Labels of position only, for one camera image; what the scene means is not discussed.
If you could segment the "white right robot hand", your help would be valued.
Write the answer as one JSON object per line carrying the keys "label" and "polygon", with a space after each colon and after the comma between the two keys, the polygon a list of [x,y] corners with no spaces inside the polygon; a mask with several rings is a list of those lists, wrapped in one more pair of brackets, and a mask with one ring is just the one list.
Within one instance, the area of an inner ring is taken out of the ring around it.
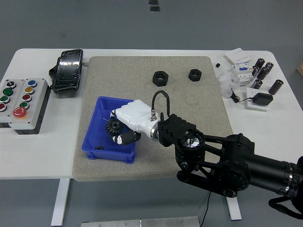
{"label": "white right robot hand", "polygon": [[141,100],[134,100],[126,105],[111,111],[110,126],[119,123],[126,126],[129,130],[122,133],[111,132],[112,140],[119,145],[127,145],[138,141],[141,134],[145,133],[151,140],[158,141],[158,122],[159,114]]}

